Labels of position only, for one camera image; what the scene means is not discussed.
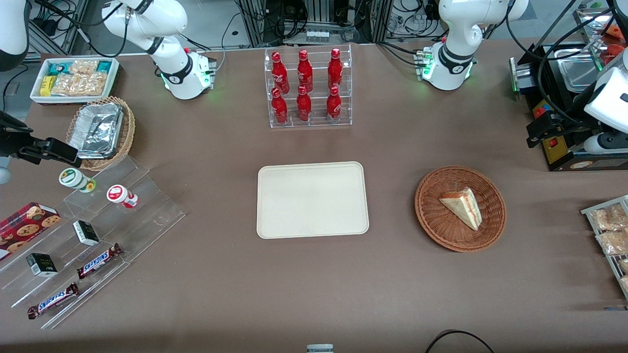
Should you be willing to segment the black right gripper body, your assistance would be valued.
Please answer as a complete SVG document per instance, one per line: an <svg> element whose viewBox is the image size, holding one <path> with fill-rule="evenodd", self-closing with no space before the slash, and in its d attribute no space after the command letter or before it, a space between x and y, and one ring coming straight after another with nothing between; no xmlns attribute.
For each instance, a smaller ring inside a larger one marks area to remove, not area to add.
<svg viewBox="0 0 628 353"><path fill-rule="evenodd" d="M51 159L45 152L47 141L31 136L32 129L22 121L5 112L0 113L0 155L40 164L42 159Z"/></svg>

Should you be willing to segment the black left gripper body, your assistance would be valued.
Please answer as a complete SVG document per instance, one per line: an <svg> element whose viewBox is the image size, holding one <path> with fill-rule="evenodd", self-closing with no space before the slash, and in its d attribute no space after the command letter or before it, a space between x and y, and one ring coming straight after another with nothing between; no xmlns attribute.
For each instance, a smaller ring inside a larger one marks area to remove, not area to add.
<svg viewBox="0 0 628 353"><path fill-rule="evenodd" d="M589 114L583 114L574 119L579 121L580 125L569 119L563 119L556 134L557 138L563 137L567 144L581 144L586 139L603 132L603 125Z"/></svg>

